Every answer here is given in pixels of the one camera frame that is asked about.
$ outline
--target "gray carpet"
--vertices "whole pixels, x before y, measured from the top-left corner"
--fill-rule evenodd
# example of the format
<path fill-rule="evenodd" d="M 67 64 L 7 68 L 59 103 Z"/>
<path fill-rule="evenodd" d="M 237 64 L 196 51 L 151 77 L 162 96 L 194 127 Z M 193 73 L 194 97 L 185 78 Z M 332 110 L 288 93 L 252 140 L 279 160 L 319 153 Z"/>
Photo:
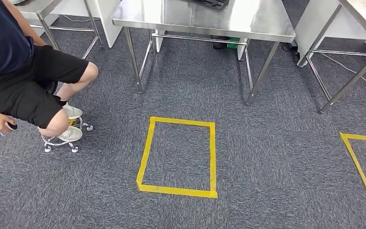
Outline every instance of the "gray carpet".
<path fill-rule="evenodd" d="M 296 25 L 307 0 L 284 0 Z M 60 18 L 59 25 L 70 24 Z M 55 31 L 65 52 L 82 55 L 91 34 Z M 132 30 L 138 59 L 147 31 Z M 272 44 L 252 41 L 254 75 Z M 335 49 L 366 51 L 364 43 L 330 39 Z M 357 70 L 366 58 L 335 56 Z M 0 137 L 0 229 L 362 229 L 366 189 L 339 132 L 366 135 L 366 83 L 357 82 L 328 114 L 308 68 L 279 49 L 251 106 L 244 62 L 209 43 L 165 40 L 151 55 L 144 94 L 136 93 L 125 37 L 88 59 L 98 79 L 71 104 L 95 129 L 78 153 L 44 153 L 37 130 Z M 333 94 L 351 74 L 323 56 L 315 63 Z M 149 117 L 215 122 L 218 198 L 137 189 L 135 180 Z M 351 145 L 366 173 L 366 141 Z M 157 124 L 144 183 L 209 188 L 209 133 L 204 127 Z"/>

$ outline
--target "man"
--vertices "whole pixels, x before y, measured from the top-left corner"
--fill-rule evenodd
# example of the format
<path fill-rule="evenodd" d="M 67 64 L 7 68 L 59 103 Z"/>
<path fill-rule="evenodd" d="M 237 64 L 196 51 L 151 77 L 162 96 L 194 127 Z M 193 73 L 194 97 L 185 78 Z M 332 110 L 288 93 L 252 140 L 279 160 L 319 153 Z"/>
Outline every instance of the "man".
<path fill-rule="evenodd" d="M 48 137 L 77 141 L 82 131 L 69 126 L 82 111 L 67 101 L 98 75 L 96 65 L 48 46 L 15 6 L 0 0 L 0 132 L 10 132 L 12 116 L 39 127 Z M 42 84 L 64 82 L 56 96 Z"/>

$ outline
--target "white cable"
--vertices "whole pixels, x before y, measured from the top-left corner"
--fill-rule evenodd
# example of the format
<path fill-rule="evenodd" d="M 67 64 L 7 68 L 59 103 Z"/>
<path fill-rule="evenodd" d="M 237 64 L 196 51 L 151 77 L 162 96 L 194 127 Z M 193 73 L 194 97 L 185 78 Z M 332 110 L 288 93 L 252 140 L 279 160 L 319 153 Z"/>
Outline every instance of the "white cable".
<path fill-rule="evenodd" d="M 331 61 L 333 61 L 333 62 L 335 62 L 335 63 L 337 63 L 337 64 L 339 64 L 340 66 L 342 66 L 344 69 L 346 69 L 346 70 L 348 70 L 349 72 L 352 72 L 352 73 L 354 73 L 354 74 L 357 74 L 357 72 L 355 72 L 355 71 L 353 71 L 353 70 L 351 70 L 351 69 L 349 69 L 349 68 L 347 68 L 346 66 L 344 66 L 343 64 L 341 64 L 340 62 L 338 62 L 338 61 L 336 61 L 336 60 L 334 60 L 334 59 L 332 59 L 331 57 L 329 57 L 329 56 L 327 56 L 327 55 L 325 55 L 325 54 L 323 54 L 323 53 L 321 53 L 324 57 L 326 57 L 326 58 L 328 58 L 328 59 L 330 59 Z"/>
<path fill-rule="evenodd" d="M 88 21 L 91 21 L 90 19 L 88 19 L 88 20 L 83 20 L 83 21 L 80 21 L 80 20 L 73 20 L 73 19 L 71 19 L 71 18 L 69 18 L 67 15 L 63 15 L 66 19 L 68 19 L 68 20 L 70 20 L 70 21 L 72 21 L 72 22 L 88 22 Z"/>

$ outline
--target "black shorts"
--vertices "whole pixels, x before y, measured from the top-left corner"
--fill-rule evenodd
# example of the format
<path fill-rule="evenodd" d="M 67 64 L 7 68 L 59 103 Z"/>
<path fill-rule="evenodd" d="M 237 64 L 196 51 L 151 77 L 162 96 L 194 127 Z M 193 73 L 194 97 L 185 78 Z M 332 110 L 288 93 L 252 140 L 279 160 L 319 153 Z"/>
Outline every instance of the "black shorts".
<path fill-rule="evenodd" d="M 62 107 L 43 85 L 54 81 L 76 83 L 88 63 L 48 45 L 35 46 L 30 63 L 0 76 L 0 113 L 47 128 Z"/>

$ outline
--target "stool base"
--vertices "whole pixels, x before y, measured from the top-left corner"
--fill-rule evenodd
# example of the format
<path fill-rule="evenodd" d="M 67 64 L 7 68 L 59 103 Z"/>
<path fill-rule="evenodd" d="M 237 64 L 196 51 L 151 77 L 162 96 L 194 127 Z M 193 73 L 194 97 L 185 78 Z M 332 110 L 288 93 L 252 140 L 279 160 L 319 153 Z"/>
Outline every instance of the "stool base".
<path fill-rule="evenodd" d="M 75 122 L 70 122 L 70 124 L 72 126 L 78 127 L 80 130 L 82 130 L 84 127 L 86 127 L 87 131 L 93 130 L 93 126 L 89 125 L 87 123 L 84 123 L 81 117 L 77 118 Z M 44 135 L 41 135 L 41 137 L 44 141 L 44 151 L 46 153 L 50 152 L 52 150 L 53 146 L 61 146 L 61 145 L 65 145 L 65 144 L 68 144 L 71 147 L 71 150 L 73 153 L 76 153 L 79 150 L 79 148 L 74 145 L 74 142 L 65 142 L 65 141 L 60 140 L 57 137 L 47 137 Z"/>

